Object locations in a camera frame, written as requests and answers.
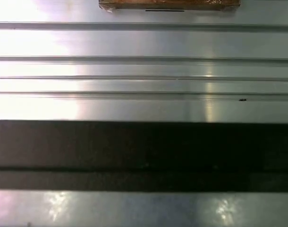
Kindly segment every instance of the cardboard box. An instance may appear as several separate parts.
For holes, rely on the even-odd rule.
[[[224,10],[240,6],[240,0],[99,0],[103,9]]]

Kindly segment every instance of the brushed aluminum panel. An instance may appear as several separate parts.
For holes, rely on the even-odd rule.
[[[288,193],[0,191],[0,226],[288,227]]]
[[[288,0],[0,1],[0,119],[288,123]]]

